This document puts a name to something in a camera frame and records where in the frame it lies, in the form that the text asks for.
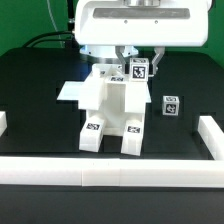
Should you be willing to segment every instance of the small cube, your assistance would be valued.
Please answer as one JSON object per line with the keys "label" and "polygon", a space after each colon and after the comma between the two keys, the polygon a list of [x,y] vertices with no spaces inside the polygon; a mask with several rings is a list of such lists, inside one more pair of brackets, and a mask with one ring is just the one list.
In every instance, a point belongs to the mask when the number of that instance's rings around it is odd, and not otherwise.
{"label": "small cube", "polygon": [[178,96],[163,96],[163,115],[178,116],[179,104]]}
{"label": "small cube", "polygon": [[148,58],[130,59],[130,81],[147,82],[149,75]]}

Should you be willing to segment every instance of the cable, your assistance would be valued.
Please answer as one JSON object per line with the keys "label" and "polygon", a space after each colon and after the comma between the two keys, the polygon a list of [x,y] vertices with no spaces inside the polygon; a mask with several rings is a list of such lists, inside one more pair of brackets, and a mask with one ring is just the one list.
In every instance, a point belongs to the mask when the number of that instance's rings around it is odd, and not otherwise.
{"label": "cable", "polygon": [[50,18],[51,18],[52,25],[53,25],[55,31],[58,32],[58,28],[57,28],[57,25],[56,25],[56,23],[55,23],[54,16],[53,16],[53,13],[52,13],[52,10],[51,10],[51,3],[50,3],[50,0],[47,0],[47,7],[48,7],[48,12],[49,12],[49,16],[50,16]]}
{"label": "cable", "polygon": [[73,35],[73,33],[71,31],[58,31],[58,32],[45,33],[45,34],[41,34],[41,35],[38,35],[38,36],[30,39],[22,47],[28,47],[34,41],[39,40],[39,39],[44,38],[44,37],[58,36],[58,35],[65,35],[65,34]]}
{"label": "cable", "polygon": [[66,41],[71,41],[71,40],[69,40],[69,39],[60,39],[60,40],[59,39],[44,39],[44,40],[39,40],[39,41],[33,43],[30,47],[34,47],[37,44],[42,43],[42,42],[51,42],[51,41],[53,41],[53,42],[55,42],[55,41],[66,42]]}

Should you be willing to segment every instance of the green background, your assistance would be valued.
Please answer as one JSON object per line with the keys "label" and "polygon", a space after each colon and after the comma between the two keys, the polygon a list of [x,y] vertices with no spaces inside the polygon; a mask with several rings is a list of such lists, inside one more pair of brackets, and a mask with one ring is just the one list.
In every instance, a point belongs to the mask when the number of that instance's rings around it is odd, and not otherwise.
{"label": "green background", "polygon": [[[66,0],[50,2],[58,29],[66,30]],[[34,36],[52,31],[54,28],[46,0],[0,0],[0,55],[11,48],[21,47]],[[57,43],[48,43],[47,46],[60,47]],[[216,0],[215,6],[209,13],[209,39],[203,47],[168,50],[206,53],[224,67],[224,0]]]}

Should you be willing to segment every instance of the marker cube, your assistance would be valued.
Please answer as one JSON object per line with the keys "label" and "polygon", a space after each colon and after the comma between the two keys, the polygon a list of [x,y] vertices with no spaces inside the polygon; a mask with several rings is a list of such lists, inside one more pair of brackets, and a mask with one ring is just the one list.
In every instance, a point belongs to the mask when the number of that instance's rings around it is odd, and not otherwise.
{"label": "marker cube", "polygon": [[148,58],[130,59],[130,81],[147,82],[149,76]]}
{"label": "marker cube", "polygon": [[141,122],[128,120],[125,125],[121,153],[140,156],[143,139]]}
{"label": "marker cube", "polygon": [[163,115],[178,116],[179,104],[178,96],[163,96]]}
{"label": "marker cube", "polygon": [[80,133],[79,149],[98,152],[105,125],[106,121],[98,116],[87,119]]}

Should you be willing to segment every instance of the black table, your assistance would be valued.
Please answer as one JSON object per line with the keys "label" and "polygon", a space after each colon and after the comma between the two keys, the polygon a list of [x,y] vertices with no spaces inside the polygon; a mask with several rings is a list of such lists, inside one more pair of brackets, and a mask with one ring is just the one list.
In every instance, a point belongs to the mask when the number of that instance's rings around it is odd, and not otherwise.
{"label": "black table", "polygon": [[[142,57],[151,56],[142,52]],[[0,110],[8,128],[0,155],[78,158],[212,159],[197,133],[200,115],[224,123],[224,70],[198,53],[167,53],[149,81],[140,157],[120,154],[105,136],[99,153],[78,150],[85,121],[77,102],[56,100],[65,81],[91,64],[76,50],[13,49],[0,58]],[[180,98],[178,117],[162,115],[162,96]],[[222,189],[0,186],[1,223],[223,223]]]}

